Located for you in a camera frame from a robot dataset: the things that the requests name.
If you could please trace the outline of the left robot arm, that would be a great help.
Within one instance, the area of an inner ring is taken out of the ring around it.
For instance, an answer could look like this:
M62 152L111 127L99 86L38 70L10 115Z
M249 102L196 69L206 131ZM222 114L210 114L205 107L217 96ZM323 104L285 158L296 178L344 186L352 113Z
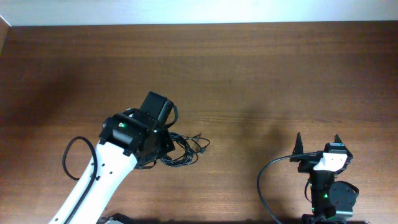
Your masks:
M126 176L150 169L175 149L167 119L177 107L149 92L140 108L108 117L99 141L89 143L91 159L51 223L96 223Z

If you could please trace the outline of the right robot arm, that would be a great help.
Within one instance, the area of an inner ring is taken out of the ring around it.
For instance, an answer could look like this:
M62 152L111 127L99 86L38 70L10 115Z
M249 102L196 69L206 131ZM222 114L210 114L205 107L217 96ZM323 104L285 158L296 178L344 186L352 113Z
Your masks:
M312 204L312 213L304 214L301 223L346 223L353 216L353 207L359 189L351 183L336 181L353 159L339 135L325 144L322 151L305 153L301 134L298 134L292 151L291 162L298 163L298 172L309 175L305 195Z

